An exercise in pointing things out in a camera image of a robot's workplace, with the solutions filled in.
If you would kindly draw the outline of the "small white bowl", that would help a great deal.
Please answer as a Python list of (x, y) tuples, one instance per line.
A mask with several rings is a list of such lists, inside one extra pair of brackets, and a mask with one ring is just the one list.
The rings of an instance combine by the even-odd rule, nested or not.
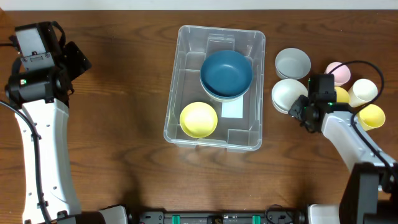
[(284, 79), (277, 82), (272, 89), (272, 104), (278, 112), (287, 114), (299, 96), (307, 94), (307, 88), (299, 81)]

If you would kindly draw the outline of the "small grey bowl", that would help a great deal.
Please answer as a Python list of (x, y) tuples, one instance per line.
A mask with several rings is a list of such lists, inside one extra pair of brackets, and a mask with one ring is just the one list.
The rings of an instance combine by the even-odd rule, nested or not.
[(281, 50), (275, 58), (276, 74), (281, 79), (301, 79), (310, 73), (311, 67), (309, 56), (297, 48)]

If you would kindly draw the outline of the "large cream bowl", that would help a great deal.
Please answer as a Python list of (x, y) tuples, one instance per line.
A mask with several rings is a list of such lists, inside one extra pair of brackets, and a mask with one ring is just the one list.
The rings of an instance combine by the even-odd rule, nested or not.
[(220, 97), (213, 96), (213, 95), (208, 95), (208, 96), (212, 100), (220, 102), (220, 103), (229, 103), (229, 102), (236, 101), (236, 100), (239, 100), (240, 98), (242, 98), (242, 96), (234, 97), (234, 98), (220, 98)]

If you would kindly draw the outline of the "small yellow bowl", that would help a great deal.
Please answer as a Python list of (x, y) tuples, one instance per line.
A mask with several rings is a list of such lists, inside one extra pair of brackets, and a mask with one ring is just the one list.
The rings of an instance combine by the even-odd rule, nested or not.
[(204, 102), (190, 103), (180, 113), (180, 126), (192, 138), (211, 135), (218, 124), (218, 116), (212, 106)]

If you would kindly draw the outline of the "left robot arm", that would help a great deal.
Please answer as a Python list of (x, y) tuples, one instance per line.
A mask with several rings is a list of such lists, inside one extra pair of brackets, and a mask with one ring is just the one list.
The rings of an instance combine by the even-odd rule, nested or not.
[(10, 36), (20, 57), (5, 86), (21, 131), (25, 204), (23, 223), (129, 223), (123, 205), (84, 212), (76, 195), (68, 155), (67, 125), (72, 81), (91, 63), (55, 21), (19, 26)]

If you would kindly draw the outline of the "dark blue bowl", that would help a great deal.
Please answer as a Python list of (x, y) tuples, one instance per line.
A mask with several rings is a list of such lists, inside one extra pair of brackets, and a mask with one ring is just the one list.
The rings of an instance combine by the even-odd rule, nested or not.
[(210, 81), (222, 78), (247, 78), (253, 79), (253, 70), (250, 62), (239, 52), (221, 50), (211, 54), (203, 62), (200, 78)]
[(220, 98), (234, 98), (243, 96), (250, 88), (253, 79), (247, 78), (222, 78), (210, 81), (200, 78), (200, 83), (208, 95)]

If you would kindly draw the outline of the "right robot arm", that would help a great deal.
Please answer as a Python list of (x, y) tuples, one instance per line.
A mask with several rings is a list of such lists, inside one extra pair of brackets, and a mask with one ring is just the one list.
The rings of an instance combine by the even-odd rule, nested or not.
[(350, 171), (339, 205), (313, 204), (308, 223), (397, 223), (397, 162), (361, 127), (347, 103), (336, 100), (334, 76), (312, 75), (289, 115), (310, 133), (322, 133)]

